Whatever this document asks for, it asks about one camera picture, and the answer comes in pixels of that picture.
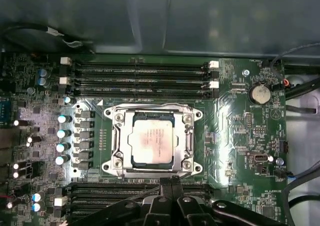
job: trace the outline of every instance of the white label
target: white label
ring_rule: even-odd
[[[55,30],[52,27],[48,27],[48,30],[46,31],[47,34],[53,35],[53,36],[64,36],[64,34],[58,32],[58,30]]]

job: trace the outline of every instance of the motherboard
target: motherboard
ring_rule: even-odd
[[[58,226],[178,175],[285,222],[285,91],[260,59],[3,53],[1,220]],[[276,69],[284,73],[281,62]],[[142,203],[143,198],[136,199]]]

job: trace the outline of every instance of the screw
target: screw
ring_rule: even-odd
[[[122,161],[120,159],[117,159],[116,161],[114,161],[113,163],[115,168],[121,168],[122,167]]]
[[[161,202],[161,203],[164,203],[164,202],[166,202],[166,201],[167,201],[167,199],[166,199],[165,197],[159,198],[159,202]]]
[[[133,208],[134,204],[132,202],[129,202],[125,205],[126,208],[130,209]]]
[[[115,116],[114,116],[114,119],[115,121],[117,122],[122,122],[124,120],[124,116],[121,114],[121,113],[117,113]]]
[[[186,124],[187,124],[187,123],[191,123],[192,117],[191,117],[189,114],[187,114],[187,115],[183,116],[182,121],[183,121],[184,123],[186,123]]]
[[[189,198],[189,197],[184,197],[182,200],[183,200],[184,202],[186,202],[186,203],[191,202],[191,198]]]
[[[250,75],[250,71],[248,69],[244,69],[242,71],[242,75],[245,76],[245,77],[248,77]]]
[[[217,207],[220,208],[220,209],[224,209],[227,207],[227,205],[225,205],[223,202],[218,202],[217,204]]]
[[[189,170],[191,168],[191,163],[189,161],[184,161],[182,163],[182,167],[185,169],[185,170]]]

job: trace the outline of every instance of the cpu socket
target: cpu socket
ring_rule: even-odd
[[[106,108],[112,120],[111,159],[104,172],[119,178],[159,179],[196,175],[194,122],[203,117],[187,104],[120,104]]]

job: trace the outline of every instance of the cable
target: cable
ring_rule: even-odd
[[[306,201],[320,201],[320,195],[304,195],[304,196],[296,197],[291,201],[289,201],[289,207],[291,209],[292,207]]]
[[[302,91],[299,91],[299,92],[296,92],[296,93],[288,93],[285,95],[285,100],[291,100],[291,99],[294,99],[294,98],[297,98],[297,97],[300,97],[302,95],[306,95],[316,89],[320,88],[320,83],[317,83],[305,90],[302,90]]]
[[[285,109],[288,111],[300,113],[300,114],[316,114],[317,113],[316,108],[310,108],[310,107],[295,107],[291,105],[286,105]]]
[[[307,88],[312,87],[313,85],[315,85],[317,83],[320,83],[320,78],[316,78],[316,79],[313,79],[311,81],[305,82],[303,84],[297,85],[295,87],[288,88],[288,89],[285,90],[285,93],[286,94],[295,93],[295,92],[298,92],[298,91],[301,91],[301,90],[305,90]]]
[[[287,89],[285,91],[285,100],[297,98],[299,96],[310,93],[318,88],[320,88],[320,78],[316,78],[309,82]]]
[[[306,182],[309,182],[315,178],[320,177],[320,161],[315,163],[312,167],[310,167],[306,171],[299,173],[295,177],[296,177],[296,180],[289,183],[281,192],[281,198],[283,202],[283,211],[287,218],[289,226],[296,226],[290,212],[290,206],[289,206],[289,200],[288,200],[289,193],[291,190],[295,189],[296,187]]]
[[[49,26],[36,24],[36,23],[14,22],[14,23],[5,24],[2,27],[0,27],[0,48],[2,49],[3,39],[8,33],[14,30],[22,30],[22,29],[43,31],[52,36],[60,37],[62,38],[62,41],[70,48],[80,48],[84,45],[78,38],[59,32],[58,30],[51,28]]]
[[[301,45],[301,46],[298,46],[298,47],[294,47],[294,48],[291,48],[287,51],[284,51],[282,53],[280,53],[278,56],[276,56],[270,63],[270,70],[274,73],[274,75],[282,82],[284,81],[286,78],[284,76],[281,75],[280,72],[278,72],[274,65],[275,63],[281,59],[283,56],[287,55],[287,54],[290,54],[290,53],[293,53],[295,51],[298,51],[298,50],[302,50],[302,49],[306,49],[306,48],[311,48],[311,47],[315,47],[315,46],[320,46],[320,42],[315,42],[315,43],[309,43],[309,44],[304,44],[304,45]]]

